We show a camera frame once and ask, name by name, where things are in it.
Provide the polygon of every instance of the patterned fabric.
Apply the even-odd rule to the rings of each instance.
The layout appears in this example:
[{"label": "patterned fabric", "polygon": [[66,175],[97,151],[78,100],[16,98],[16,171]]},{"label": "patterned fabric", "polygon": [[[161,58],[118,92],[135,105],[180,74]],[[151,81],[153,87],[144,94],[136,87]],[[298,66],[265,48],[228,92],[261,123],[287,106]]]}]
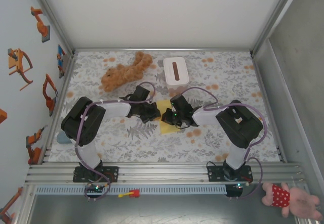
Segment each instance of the patterned fabric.
[{"label": "patterned fabric", "polygon": [[272,185],[273,201],[272,206],[287,207],[289,206],[290,193],[283,188]]},{"label": "patterned fabric", "polygon": [[[170,99],[163,59],[184,57],[190,77],[189,86],[199,86],[211,91],[219,105],[237,99],[258,108],[265,116],[265,107],[254,67],[248,52],[182,52],[148,51],[153,63],[141,81],[134,81],[106,93],[101,77],[109,67],[133,62],[134,51],[80,52],[66,93],[63,110],[56,129],[76,101],[86,96],[93,101],[124,97],[135,90],[142,81],[150,81],[156,87],[154,101]],[[184,94],[193,107],[213,102],[203,91],[190,90]],[[113,118],[107,115],[94,139],[100,158],[109,162],[207,162],[223,161],[231,145],[221,126],[203,125],[190,127],[177,133],[161,135],[159,122],[143,124],[138,118]],[[279,161],[271,129],[263,143],[252,148],[250,156],[261,161]],[[54,139],[49,161],[77,162],[72,145],[60,145]]]}]

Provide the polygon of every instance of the pink stuffed toy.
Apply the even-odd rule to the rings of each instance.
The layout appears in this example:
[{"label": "pink stuffed toy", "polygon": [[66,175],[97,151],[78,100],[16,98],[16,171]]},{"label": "pink stuffed toy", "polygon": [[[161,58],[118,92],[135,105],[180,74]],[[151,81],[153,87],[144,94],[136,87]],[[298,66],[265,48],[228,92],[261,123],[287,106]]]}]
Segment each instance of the pink stuffed toy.
[{"label": "pink stuffed toy", "polygon": [[321,221],[323,216],[316,210],[315,205],[319,205],[319,198],[315,195],[309,195],[299,188],[289,190],[286,183],[281,184],[282,188],[264,183],[262,188],[266,195],[262,198],[262,203],[267,206],[281,207],[283,217],[288,217],[290,212],[299,218],[310,218]]}]

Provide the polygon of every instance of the teddy bear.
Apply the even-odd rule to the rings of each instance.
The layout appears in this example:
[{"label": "teddy bear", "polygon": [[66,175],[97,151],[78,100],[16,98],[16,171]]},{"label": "teddy bear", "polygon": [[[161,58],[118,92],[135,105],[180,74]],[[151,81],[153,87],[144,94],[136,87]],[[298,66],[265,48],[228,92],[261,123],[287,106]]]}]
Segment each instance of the teddy bear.
[{"label": "teddy bear", "polygon": [[145,71],[153,62],[152,56],[141,51],[136,52],[132,65],[118,64],[115,68],[109,68],[101,78],[105,92],[111,92],[127,82],[140,80]]},{"label": "teddy bear", "polygon": [[264,183],[262,188],[266,195],[262,198],[262,203],[266,206],[281,207],[283,217],[288,217],[289,211],[299,218],[310,218],[321,221],[323,216],[316,210],[315,205],[319,205],[319,198],[309,195],[306,191],[292,187],[289,189],[286,183],[281,184],[282,188]]}]

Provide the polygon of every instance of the white tissue box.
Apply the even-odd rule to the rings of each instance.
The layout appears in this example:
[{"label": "white tissue box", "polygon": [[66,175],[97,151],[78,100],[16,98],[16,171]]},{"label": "white tissue box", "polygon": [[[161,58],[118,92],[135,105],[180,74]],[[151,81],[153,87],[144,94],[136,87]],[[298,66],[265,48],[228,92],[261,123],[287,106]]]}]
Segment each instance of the white tissue box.
[{"label": "white tissue box", "polygon": [[169,93],[179,94],[183,92],[189,83],[189,75],[184,58],[165,58],[163,66]]}]

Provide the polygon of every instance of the black mounting plate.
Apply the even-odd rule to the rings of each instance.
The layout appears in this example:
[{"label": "black mounting plate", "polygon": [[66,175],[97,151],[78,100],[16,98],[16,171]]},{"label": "black mounting plate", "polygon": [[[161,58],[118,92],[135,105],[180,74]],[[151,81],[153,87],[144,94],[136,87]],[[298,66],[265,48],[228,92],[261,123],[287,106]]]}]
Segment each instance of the black mounting plate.
[{"label": "black mounting plate", "polygon": [[[102,173],[107,176],[110,180],[111,183],[116,183],[118,180],[118,169],[119,167],[101,167],[102,168]],[[89,178],[87,177],[89,174],[89,170],[85,170],[84,167],[76,167],[73,173],[73,182],[74,183],[90,183],[92,181],[95,181],[97,179],[99,179],[99,176],[96,175],[96,179],[94,180],[89,180]]]},{"label": "black mounting plate", "polygon": [[223,171],[223,166],[208,166],[208,179],[209,182],[240,182],[240,183],[250,183],[253,181],[251,167],[244,165],[239,172],[239,175],[230,180],[227,178]]}]

